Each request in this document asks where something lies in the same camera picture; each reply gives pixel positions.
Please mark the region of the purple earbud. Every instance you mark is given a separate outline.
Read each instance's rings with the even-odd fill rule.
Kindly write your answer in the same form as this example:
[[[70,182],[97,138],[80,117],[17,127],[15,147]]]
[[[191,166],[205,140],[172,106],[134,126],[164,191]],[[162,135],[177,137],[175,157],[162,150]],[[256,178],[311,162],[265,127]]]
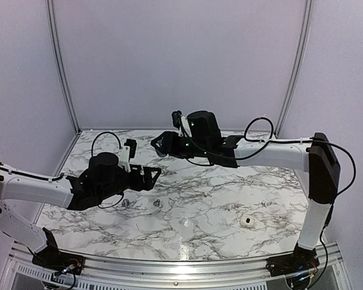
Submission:
[[[128,208],[130,206],[130,201],[128,199],[124,199],[122,201],[122,206]]]
[[[157,199],[157,200],[155,200],[154,202],[153,202],[153,205],[155,206],[155,207],[160,207],[161,206],[161,200],[159,200],[159,199]]]

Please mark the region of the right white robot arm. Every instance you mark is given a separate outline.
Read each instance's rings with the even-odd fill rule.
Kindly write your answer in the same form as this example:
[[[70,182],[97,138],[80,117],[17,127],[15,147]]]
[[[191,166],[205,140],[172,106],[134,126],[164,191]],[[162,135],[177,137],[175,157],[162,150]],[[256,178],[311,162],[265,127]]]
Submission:
[[[214,113],[209,111],[188,116],[174,111],[172,122],[177,131],[165,131],[151,141],[158,156],[185,160],[198,157],[228,168],[267,166],[308,174],[309,205],[295,252],[287,261],[292,270],[303,269],[311,261],[310,252],[338,195],[341,166],[326,135],[316,133],[309,139],[251,139],[246,134],[224,137]]]

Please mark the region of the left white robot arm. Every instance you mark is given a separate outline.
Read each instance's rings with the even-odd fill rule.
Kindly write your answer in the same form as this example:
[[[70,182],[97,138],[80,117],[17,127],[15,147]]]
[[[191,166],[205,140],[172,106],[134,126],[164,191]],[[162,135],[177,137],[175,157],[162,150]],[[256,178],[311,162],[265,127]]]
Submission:
[[[6,200],[40,202],[84,211],[100,206],[112,196],[122,196],[125,190],[152,190],[161,172],[156,167],[122,164],[117,155],[109,152],[90,158],[88,168],[78,177],[22,172],[5,166],[0,158],[0,231],[23,243],[36,260],[58,269],[65,260],[53,233],[32,225],[11,210]]]

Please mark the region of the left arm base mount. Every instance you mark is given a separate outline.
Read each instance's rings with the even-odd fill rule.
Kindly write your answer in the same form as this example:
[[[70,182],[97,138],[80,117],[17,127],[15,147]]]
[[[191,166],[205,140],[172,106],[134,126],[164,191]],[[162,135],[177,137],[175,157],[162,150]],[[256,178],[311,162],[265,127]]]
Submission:
[[[32,253],[32,264],[59,272],[63,272],[64,269],[68,268],[70,274],[80,275],[85,260],[84,256],[61,251],[53,233],[46,228],[42,230],[47,239],[47,246],[40,252]]]

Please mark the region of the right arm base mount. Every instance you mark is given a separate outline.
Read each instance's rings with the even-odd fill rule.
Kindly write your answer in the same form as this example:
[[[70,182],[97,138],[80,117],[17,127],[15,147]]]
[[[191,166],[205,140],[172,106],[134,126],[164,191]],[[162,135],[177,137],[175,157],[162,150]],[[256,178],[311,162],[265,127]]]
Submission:
[[[292,253],[273,256],[266,260],[266,269],[272,277],[315,269],[319,265],[315,248],[305,250],[298,245],[295,245]]]

